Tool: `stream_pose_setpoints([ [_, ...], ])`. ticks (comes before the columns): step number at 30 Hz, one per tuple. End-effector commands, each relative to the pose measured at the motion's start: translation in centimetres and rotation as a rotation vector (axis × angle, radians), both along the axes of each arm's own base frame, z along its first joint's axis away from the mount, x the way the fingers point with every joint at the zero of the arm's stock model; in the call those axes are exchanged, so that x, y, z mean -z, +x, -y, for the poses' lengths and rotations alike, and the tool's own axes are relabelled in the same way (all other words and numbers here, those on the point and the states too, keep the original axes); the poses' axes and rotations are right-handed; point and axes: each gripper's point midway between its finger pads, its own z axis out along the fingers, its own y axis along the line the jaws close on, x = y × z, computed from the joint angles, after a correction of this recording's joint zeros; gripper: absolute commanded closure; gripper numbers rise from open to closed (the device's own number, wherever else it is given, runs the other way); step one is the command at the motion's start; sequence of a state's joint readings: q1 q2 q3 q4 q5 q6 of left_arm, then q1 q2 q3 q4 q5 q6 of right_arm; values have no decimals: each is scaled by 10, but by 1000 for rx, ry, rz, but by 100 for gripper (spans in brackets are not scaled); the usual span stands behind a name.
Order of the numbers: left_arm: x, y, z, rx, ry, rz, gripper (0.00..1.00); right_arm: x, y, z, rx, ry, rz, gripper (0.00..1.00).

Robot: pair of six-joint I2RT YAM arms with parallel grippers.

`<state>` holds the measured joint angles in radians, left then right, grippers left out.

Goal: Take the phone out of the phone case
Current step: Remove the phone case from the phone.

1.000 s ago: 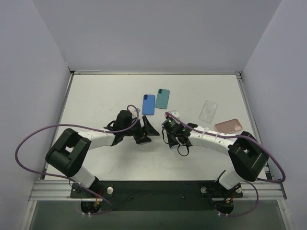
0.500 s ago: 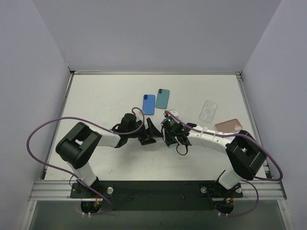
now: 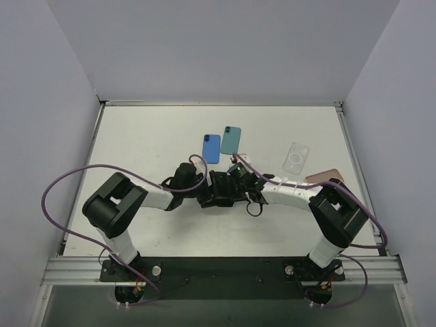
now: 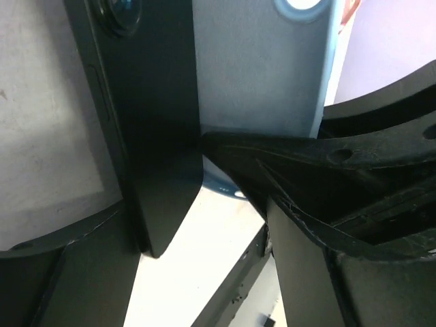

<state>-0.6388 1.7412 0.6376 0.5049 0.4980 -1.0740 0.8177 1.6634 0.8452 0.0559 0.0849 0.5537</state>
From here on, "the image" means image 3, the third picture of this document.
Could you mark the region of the pink phone case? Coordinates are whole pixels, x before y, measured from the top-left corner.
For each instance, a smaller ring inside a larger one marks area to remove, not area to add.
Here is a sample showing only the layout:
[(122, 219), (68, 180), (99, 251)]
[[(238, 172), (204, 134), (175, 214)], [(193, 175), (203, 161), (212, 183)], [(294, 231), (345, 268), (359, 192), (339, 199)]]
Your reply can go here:
[(332, 178), (337, 179), (341, 182), (345, 181), (342, 175), (340, 174), (340, 172), (336, 168), (333, 168), (333, 169), (324, 170), (315, 174), (308, 175), (305, 177), (305, 182), (314, 184), (314, 183), (329, 181)]

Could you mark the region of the blue phone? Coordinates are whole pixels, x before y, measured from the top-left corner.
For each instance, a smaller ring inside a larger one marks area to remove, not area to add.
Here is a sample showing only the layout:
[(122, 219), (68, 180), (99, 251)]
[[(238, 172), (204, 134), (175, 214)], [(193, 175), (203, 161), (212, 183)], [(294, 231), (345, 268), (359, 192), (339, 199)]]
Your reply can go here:
[(208, 164), (218, 164), (220, 158), (221, 136), (205, 134), (202, 145), (202, 157)]

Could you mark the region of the clear phone case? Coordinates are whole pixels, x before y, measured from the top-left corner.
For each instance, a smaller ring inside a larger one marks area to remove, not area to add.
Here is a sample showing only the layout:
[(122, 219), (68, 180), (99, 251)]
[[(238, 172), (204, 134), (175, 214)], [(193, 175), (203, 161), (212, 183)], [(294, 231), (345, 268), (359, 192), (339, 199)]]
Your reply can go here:
[(282, 170), (293, 175), (300, 175), (308, 154), (308, 146), (298, 142), (291, 143), (287, 155), (283, 160)]

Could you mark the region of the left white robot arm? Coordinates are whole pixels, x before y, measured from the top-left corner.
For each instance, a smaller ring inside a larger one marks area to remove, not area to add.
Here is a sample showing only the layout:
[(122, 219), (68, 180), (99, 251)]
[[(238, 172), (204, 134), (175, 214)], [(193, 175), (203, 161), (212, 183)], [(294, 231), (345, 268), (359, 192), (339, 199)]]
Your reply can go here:
[(129, 281), (138, 276), (140, 264), (128, 227), (141, 207), (173, 211), (185, 198), (195, 198), (202, 208), (231, 207), (236, 191), (235, 182), (225, 172), (204, 174), (191, 163), (182, 163), (161, 187), (135, 184), (116, 172), (84, 203), (82, 213), (118, 261), (116, 273)]

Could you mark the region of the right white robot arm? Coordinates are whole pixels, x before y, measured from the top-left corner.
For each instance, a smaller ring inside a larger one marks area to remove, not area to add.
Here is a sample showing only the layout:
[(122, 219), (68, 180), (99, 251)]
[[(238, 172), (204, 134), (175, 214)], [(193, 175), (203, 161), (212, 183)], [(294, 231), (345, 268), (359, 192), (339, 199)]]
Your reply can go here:
[(309, 259), (326, 268), (336, 256), (351, 246), (369, 220), (352, 199), (352, 193), (339, 180), (332, 178), (321, 186), (292, 183), (273, 174), (257, 175), (241, 163), (226, 172), (209, 172), (211, 191), (216, 198), (246, 201), (260, 206), (280, 204), (313, 214), (322, 236), (309, 252)]

